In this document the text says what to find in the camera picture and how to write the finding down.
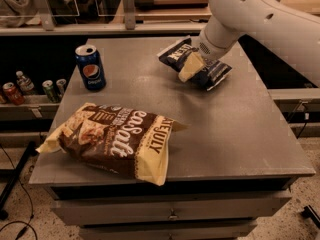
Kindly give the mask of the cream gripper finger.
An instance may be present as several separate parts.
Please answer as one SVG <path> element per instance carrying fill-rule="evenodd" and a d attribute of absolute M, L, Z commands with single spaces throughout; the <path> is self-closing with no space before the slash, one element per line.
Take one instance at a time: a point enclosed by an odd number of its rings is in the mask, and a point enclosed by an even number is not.
<path fill-rule="evenodd" d="M 184 66 L 178 74 L 179 79 L 182 82 L 186 82 L 191 79 L 196 73 L 198 73 L 204 67 L 204 59 L 199 52 L 191 52 L 187 57 Z"/>

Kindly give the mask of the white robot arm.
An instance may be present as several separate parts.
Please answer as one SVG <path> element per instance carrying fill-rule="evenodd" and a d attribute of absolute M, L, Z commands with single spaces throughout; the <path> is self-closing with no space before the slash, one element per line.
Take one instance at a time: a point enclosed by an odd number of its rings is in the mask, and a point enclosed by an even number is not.
<path fill-rule="evenodd" d="M 192 45 L 202 57 L 222 58 L 243 35 L 261 43 L 320 86 L 320 18 L 278 0 L 209 0 L 211 17 Z"/>

